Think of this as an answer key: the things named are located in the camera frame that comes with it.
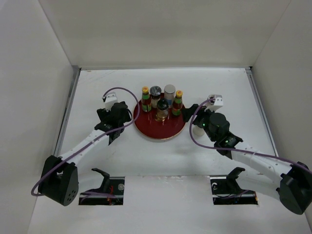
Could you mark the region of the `ketchup bottle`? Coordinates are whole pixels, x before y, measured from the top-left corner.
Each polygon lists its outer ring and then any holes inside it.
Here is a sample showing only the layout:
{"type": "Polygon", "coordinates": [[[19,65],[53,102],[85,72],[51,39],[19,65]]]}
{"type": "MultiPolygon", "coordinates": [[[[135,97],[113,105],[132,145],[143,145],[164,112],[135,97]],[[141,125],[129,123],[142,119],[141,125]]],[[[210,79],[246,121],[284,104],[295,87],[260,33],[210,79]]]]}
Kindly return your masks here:
{"type": "Polygon", "coordinates": [[[181,114],[181,109],[183,107],[182,95],[183,92],[181,90],[177,90],[175,93],[175,98],[172,105],[172,114],[174,116],[179,116],[181,114]]]}
{"type": "Polygon", "coordinates": [[[141,107],[144,112],[150,112],[152,109],[151,96],[147,86],[142,87],[141,107]]]}

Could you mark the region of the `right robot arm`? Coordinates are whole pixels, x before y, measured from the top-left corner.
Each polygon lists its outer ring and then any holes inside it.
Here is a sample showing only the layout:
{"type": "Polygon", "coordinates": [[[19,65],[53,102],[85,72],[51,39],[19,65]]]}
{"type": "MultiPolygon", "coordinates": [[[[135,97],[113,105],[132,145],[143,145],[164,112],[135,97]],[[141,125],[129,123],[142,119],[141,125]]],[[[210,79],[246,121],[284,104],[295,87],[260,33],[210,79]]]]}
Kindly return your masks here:
{"type": "Polygon", "coordinates": [[[302,162],[261,153],[230,132],[226,117],[203,104],[182,109],[182,118],[190,126],[202,129],[212,147],[222,156],[241,162],[258,173],[235,168],[228,175],[226,187],[232,193],[253,190],[279,200],[294,214],[301,215],[312,202],[312,172],[302,162]]]}

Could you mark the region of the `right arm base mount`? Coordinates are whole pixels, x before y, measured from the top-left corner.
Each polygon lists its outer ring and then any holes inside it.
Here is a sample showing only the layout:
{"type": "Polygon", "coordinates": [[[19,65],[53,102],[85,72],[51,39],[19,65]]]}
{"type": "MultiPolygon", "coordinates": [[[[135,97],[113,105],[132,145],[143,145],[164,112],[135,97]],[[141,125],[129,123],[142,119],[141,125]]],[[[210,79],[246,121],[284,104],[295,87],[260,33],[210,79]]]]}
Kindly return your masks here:
{"type": "Polygon", "coordinates": [[[241,189],[236,181],[244,171],[236,167],[227,175],[210,176],[214,205],[258,205],[256,193],[241,189]]]}

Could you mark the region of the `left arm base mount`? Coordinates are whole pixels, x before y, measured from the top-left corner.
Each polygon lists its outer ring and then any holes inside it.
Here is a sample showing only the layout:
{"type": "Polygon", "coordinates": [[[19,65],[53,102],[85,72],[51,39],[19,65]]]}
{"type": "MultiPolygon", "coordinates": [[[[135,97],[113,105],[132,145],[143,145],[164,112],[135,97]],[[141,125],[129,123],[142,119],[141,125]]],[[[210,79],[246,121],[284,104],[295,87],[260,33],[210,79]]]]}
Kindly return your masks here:
{"type": "Polygon", "coordinates": [[[98,168],[93,168],[79,179],[79,205],[116,206],[123,205],[125,177],[110,176],[98,168]]]}

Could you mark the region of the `silver-lid spice shaker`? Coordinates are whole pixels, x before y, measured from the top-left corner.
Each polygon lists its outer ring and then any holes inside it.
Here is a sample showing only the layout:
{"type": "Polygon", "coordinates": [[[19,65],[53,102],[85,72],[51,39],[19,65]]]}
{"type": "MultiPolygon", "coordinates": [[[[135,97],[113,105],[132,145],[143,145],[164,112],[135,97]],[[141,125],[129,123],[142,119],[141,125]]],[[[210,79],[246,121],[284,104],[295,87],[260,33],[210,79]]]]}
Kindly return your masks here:
{"type": "Polygon", "coordinates": [[[160,100],[161,88],[159,86],[152,86],[150,88],[151,105],[153,108],[157,108],[157,103],[160,100]]]}

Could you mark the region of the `tall pearl jar blue label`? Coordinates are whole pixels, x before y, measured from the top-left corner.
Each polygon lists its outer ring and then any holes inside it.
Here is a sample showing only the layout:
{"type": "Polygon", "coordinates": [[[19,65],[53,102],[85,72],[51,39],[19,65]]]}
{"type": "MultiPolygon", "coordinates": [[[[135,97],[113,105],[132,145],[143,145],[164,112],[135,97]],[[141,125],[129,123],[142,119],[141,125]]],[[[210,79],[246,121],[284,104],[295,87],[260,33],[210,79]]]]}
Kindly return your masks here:
{"type": "Polygon", "coordinates": [[[175,92],[176,92],[176,88],[172,84],[167,84],[164,87],[164,98],[168,102],[168,105],[170,108],[172,107],[172,104],[175,98],[175,92]]]}

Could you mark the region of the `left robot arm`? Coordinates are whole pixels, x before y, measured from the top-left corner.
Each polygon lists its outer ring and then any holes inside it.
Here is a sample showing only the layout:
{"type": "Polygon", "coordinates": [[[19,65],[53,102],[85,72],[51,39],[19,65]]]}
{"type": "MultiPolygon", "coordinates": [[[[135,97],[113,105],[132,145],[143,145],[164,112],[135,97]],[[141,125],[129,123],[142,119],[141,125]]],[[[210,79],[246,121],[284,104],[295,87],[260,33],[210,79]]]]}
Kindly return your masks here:
{"type": "Polygon", "coordinates": [[[66,153],[49,156],[41,173],[38,193],[60,205],[68,206],[79,189],[78,166],[83,161],[103,153],[124,131],[124,124],[132,120],[127,104],[116,102],[110,110],[98,109],[100,123],[81,143],[66,153]]]}

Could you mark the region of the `black-lid shaker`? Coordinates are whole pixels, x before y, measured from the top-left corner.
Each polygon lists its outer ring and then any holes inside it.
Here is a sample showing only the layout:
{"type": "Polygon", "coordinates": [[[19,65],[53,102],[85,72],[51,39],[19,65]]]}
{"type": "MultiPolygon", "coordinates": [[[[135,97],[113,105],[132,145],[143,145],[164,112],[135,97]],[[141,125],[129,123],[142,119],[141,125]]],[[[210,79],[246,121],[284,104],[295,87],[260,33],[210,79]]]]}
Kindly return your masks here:
{"type": "Polygon", "coordinates": [[[166,99],[161,98],[156,105],[156,120],[164,121],[169,114],[169,104],[166,99]]]}
{"type": "Polygon", "coordinates": [[[201,136],[203,136],[203,135],[205,134],[205,131],[204,131],[202,128],[198,127],[198,126],[195,126],[195,127],[193,128],[193,133],[194,133],[196,136],[201,137],[201,136]]]}

